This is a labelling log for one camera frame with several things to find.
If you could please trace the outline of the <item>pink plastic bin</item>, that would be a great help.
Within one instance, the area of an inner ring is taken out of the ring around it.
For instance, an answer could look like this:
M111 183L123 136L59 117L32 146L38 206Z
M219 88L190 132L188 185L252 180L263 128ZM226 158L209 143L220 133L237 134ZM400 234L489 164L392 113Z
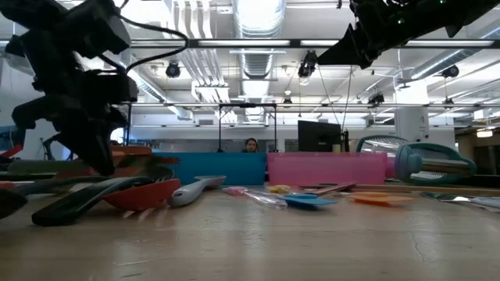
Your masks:
M285 152L267 155L272 185L382 184L387 163L385 153Z

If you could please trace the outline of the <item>grey silicone spoon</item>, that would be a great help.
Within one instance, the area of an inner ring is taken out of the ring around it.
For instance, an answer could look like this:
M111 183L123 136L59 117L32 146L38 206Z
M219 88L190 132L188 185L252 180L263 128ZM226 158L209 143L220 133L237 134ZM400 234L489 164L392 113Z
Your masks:
M225 176L196 176L195 182L182 186L173 192L166 202L171 208L179 208L196 201L205 189L216 189L223 185Z

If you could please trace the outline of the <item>monitor with blue screen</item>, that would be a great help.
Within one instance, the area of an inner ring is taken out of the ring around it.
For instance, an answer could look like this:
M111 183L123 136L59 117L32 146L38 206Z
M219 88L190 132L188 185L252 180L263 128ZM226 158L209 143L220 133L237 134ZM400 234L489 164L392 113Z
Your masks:
M6 151L17 145L23 146L26 130L17 126L0 126L0 151Z

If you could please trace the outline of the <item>black computer monitor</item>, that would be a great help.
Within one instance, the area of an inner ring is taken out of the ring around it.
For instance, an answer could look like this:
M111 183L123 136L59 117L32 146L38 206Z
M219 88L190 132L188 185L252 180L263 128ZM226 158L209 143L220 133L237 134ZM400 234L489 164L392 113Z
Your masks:
M298 121L300 152L333 152L332 145L342 145L341 126L333 123Z

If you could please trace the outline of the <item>orange plastic bin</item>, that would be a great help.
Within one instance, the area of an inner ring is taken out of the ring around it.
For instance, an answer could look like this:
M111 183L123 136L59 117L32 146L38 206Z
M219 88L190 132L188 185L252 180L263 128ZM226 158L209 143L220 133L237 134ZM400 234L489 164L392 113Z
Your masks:
M111 149L115 166L112 177L130 176L138 173L152 156L152 150L143 146L112 145Z

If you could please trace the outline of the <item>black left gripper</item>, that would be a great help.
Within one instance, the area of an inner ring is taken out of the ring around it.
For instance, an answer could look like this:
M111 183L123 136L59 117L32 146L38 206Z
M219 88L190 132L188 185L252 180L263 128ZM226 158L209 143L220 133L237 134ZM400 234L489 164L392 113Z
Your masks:
M126 70L122 66L85 70L73 55L64 59L47 55L34 60L25 55L14 55L12 58L30 68L34 74L33 88L44 94L16 106L12 111L14 123L24 129L33 129L39 119L48 120L60 132L58 141L61 144L94 171L103 176L112 175L115 167L111 131L126 126L127 119L115 107L118 104L86 98L82 91L82 79L89 70L125 75Z

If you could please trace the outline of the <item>orange mini spatula clear handle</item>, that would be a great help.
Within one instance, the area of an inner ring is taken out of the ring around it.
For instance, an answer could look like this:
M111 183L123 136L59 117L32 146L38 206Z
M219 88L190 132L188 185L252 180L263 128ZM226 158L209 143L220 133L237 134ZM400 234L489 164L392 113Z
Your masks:
M382 192L355 192L348 195L355 202L372 205L390 205L393 203L410 202L411 197L394 196Z

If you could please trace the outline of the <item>red silicone slotted spoon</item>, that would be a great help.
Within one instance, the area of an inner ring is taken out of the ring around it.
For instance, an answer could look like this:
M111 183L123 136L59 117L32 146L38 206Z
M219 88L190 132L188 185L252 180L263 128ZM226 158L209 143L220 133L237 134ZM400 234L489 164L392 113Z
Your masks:
M123 211L141 212L168 201L179 188L180 181L172 179L114 192L104 196L103 200Z

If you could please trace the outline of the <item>knife with blue patterned handle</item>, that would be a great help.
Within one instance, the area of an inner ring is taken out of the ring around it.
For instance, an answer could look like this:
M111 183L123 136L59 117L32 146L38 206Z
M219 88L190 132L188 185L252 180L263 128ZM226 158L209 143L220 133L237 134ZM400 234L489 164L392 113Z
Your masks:
M421 197L447 203L468 203L490 212L500 213L500 197L465 197L453 194L421 192Z

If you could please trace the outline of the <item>teal-framed steel grater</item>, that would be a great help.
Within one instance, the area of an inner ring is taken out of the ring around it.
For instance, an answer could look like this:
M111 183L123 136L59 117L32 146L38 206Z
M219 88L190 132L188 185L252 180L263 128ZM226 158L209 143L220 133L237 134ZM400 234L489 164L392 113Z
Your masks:
M474 161L440 144L410 142L401 137L373 135L358 140L357 152L385 153L386 177L424 186L452 184L473 176Z

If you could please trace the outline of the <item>pink mini spatula clear handle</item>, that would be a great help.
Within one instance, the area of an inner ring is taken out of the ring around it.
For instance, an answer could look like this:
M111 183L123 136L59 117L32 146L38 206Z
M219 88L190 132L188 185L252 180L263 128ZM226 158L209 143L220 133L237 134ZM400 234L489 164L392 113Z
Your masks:
M225 187L223 191L235 197L247 197L268 208L285 209L288 207L288 204L284 200L279 199L277 195L264 191L248 189L246 187Z

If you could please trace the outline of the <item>silver ventilation duct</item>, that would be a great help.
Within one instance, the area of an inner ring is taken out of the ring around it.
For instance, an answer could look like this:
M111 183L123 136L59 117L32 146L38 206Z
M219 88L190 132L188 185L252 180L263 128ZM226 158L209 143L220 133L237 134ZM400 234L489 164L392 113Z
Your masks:
M286 0L231 0L235 37L278 39L284 23ZM249 103L262 103L268 95L274 54L268 49L245 49L239 55L241 90Z

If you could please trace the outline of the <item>blue mini spatula clear handle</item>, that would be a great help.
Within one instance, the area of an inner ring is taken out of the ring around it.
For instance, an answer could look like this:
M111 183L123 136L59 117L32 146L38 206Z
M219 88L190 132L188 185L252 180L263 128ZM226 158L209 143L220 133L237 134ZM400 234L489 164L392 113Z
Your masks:
M323 199L314 194L284 194L283 196L278 196L277 198L286 202L291 208L299 208L310 211L315 211L319 208L336 204L336 201Z

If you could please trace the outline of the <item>black spatula with wooden handle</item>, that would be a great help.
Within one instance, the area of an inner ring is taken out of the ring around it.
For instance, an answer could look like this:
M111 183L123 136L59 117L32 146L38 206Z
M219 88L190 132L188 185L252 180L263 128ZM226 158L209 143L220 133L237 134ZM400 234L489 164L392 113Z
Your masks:
M318 185L299 186L298 189L304 194L313 194L322 197L331 193L350 190L355 185L355 182L320 183Z

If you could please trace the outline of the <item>black slotted spoon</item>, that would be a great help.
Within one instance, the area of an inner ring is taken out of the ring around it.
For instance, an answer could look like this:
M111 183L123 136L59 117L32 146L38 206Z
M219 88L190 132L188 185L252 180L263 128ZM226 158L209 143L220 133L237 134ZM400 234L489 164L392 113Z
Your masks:
M112 178L73 192L35 212L31 220L38 226L69 225L76 222L97 203L104 201L104 196L108 194L172 179L176 179L172 169L162 165L150 166L137 176Z

